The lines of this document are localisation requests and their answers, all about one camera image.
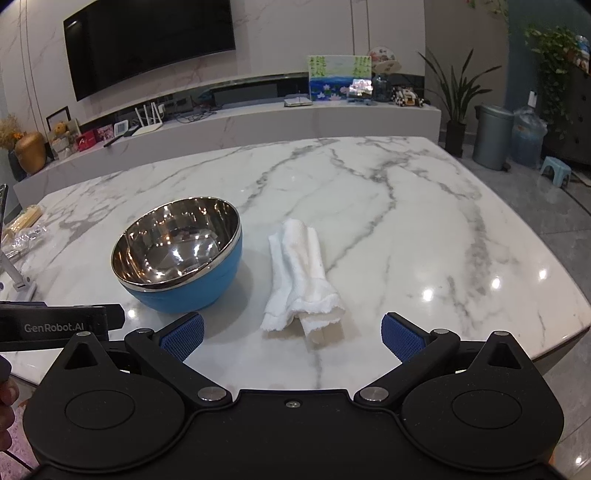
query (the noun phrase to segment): hand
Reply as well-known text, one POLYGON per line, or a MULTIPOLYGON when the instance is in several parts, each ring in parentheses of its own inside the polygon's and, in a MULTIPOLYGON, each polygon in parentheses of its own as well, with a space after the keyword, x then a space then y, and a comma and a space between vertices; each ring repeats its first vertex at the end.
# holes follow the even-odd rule
POLYGON ((7 429, 14 423, 11 405, 18 398, 18 386, 12 378, 0 385, 0 452, 8 450, 12 439, 7 429))

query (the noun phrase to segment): plastic bag of food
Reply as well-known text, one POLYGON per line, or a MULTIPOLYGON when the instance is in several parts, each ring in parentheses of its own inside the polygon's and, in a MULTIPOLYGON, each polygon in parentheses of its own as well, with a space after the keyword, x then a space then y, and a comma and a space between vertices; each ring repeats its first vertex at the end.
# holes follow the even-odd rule
POLYGON ((43 240, 47 229, 41 223, 20 230, 13 240, 8 237, 2 242, 2 251, 8 258, 21 257, 43 240))
POLYGON ((30 205, 27 207, 10 225, 4 228, 2 231, 2 243, 6 240, 12 241, 22 229, 35 225, 35 222, 39 220, 42 214, 43 210, 39 205, 30 205))

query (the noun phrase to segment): folded cloth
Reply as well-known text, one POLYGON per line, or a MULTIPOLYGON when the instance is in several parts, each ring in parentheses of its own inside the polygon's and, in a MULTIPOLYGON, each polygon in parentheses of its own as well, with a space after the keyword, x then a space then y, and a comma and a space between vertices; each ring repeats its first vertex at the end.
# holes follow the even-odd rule
POLYGON ((345 307, 326 280, 318 234, 300 220, 286 220, 269 237, 273 267, 271 297, 261 328, 283 330, 297 316, 306 336, 338 322, 345 307))

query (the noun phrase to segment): blue step stool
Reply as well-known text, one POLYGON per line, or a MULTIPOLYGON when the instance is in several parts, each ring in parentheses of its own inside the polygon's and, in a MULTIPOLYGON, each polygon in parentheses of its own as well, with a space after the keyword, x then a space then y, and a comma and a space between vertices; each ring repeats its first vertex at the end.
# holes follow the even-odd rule
POLYGON ((554 180, 552 184, 556 187, 562 187, 562 183, 566 178, 566 186, 569 185, 570 181, 570 174, 573 172, 570 167, 564 163, 562 160, 554 157, 546 157, 544 160, 544 164, 542 165, 542 169, 540 170, 540 175, 544 174, 547 168, 552 168, 554 170, 554 180))

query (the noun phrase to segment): metal screw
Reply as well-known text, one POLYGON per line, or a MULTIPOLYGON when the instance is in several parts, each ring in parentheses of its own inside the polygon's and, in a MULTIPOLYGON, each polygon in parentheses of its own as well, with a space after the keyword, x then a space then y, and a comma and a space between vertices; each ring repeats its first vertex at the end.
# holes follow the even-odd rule
POLYGON ((203 387, 197 395, 204 401, 219 401, 226 396, 226 393, 222 387, 203 387))
POLYGON ((367 401, 384 401, 388 398, 388 390, 382 387, 365 387, 359 395, 367 401))

